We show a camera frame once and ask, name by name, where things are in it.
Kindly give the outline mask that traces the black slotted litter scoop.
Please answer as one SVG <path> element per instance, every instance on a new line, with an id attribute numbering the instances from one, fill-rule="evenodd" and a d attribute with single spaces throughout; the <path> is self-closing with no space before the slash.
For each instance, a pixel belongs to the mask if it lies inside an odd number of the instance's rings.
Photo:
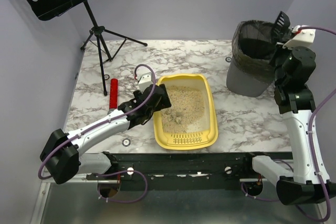
<path id="1" fill-rule="evenodd" d="M 284 38 L 289 33 L 289 26 L 290 19 L 288 15 L 283 11 L 280 11 L 271 29 L 271 41 L 273 44 L 283 42 Z"/>

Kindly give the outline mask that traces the yellow plastic litter box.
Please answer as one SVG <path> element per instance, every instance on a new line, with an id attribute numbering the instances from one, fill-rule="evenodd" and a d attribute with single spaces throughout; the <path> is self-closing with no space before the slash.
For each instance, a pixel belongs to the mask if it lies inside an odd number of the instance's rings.
<path id="1" fill-rule="evenodd" d="M 158 84 L 170 86 L 186 86 L 201 90 L 205 102 L 205 113 L 197 122 L 193 132 L 189 133 L 165 133 L 163 132 L 161 112 L 155 112 L 154 135 L 156 142 L 165 149 L 177 151 L 189 151 L 206 148 L 214 144 L 218 138 L 218 125 L 215 104 L 210 85 L 202 74 L 173 74 L 163 76 Z"/>

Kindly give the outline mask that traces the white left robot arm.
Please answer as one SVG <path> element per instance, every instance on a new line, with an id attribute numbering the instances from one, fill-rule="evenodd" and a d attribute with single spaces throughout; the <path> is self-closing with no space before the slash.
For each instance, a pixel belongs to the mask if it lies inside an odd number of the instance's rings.
<path id="1" fill-rule="evenodd" d="M 138 125 L 145 125 L 157 111 L 171 107 L 164 84 L 151 84 L 144 91 L 134 91 L 134 98 L 121 103 L 109 115 L 81 129 L 65 133 L 53 131 L 43 148 L 40 160 L 50 177 L 63 184 L 79 173 L 81 156 L 105 139 Z"/>

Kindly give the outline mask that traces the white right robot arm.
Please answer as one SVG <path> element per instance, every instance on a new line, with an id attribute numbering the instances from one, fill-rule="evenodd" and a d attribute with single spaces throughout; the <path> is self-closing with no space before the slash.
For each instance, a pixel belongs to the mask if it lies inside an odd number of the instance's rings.
<path id="1" fill-rule="evenodd" d="M 335 197 L 335 184 L 320 153 L 315 105 L 307 81 L 316 68 L 316 54 L 309 49 L 317 27 L 296 26 L 292 37 L 278 42 L 270 64 L 275 71 L 274 98 L 290 138 L 293 171 L 276 163 L 267 155 L 251 159 L 253 170 L 270 181 L 284 205 L 318 204 Z"/>

